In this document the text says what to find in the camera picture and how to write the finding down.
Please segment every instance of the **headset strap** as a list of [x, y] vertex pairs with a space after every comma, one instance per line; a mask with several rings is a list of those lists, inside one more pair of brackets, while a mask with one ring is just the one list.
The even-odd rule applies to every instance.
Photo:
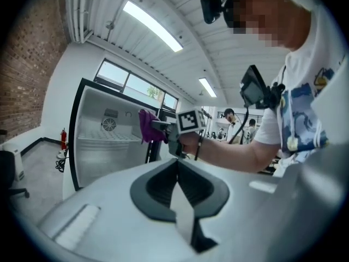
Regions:
[[282, 76], [281, 76], [281, 83], [284, 81], [284, 74], [286, 71], [286, 65], [284, 66], [284, 70], [282, 71]]

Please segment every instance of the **hand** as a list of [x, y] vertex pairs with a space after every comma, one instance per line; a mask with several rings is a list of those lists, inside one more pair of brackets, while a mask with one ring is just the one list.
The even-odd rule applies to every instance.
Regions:
[[199, 137], [195, 132], [182, 134], [179, 137], [179, 142], [183, 145], [183, 151], [195, 155]]

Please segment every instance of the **refrigerator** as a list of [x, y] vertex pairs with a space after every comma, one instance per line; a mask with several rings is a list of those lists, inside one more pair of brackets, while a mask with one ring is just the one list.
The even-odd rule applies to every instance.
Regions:
[[102, 176], [149, 162], [157, 143], [141, 143], [138, 111], [159, 109], [82, 79], [69, 125], [69, 165], [75, 191]]

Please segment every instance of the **purple cloth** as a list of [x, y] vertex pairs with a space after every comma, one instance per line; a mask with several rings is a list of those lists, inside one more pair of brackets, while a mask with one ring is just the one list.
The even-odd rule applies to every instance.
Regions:
[[151, 141], [164, 141], [165, 144], [168, 143], [168, 140], [164, 132], [152, 128], [152, 121], [159, 121], [159, 119], [154, 114], [146, 110], [140, 110], [138, 115], [140, 117], [140, 126], [143, 136], [142, 143], [144, 141], [147, 143]]

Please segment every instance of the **ceiling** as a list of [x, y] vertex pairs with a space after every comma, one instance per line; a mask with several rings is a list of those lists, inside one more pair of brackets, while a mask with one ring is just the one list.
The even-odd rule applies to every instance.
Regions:
[[[173, 52], [124, 12], [127, 1], [158, 20], [183, 49]], [[255, 64], [268, 84], [287, 54], [285, 49], [265, 47], [257, 36], [232, 34], [222, 17], [205, 24], [200, 0], [67, 0], [67, 9], [73, 40], [80, 42], [76, 32], [83, 32], [80, 36], [88, 37], [87, 41], [108, 42], [120, 53], [127, 53], [131, 61], [141, 61], [155, 77], [197, 105], [241, 107], [239, 83], [248, 66]], [[106, 27], [110, 22], [114, 29]], [[200, 84], [198, 79], [203, 77], [214, 87], [217, 98], [211, 98]]]

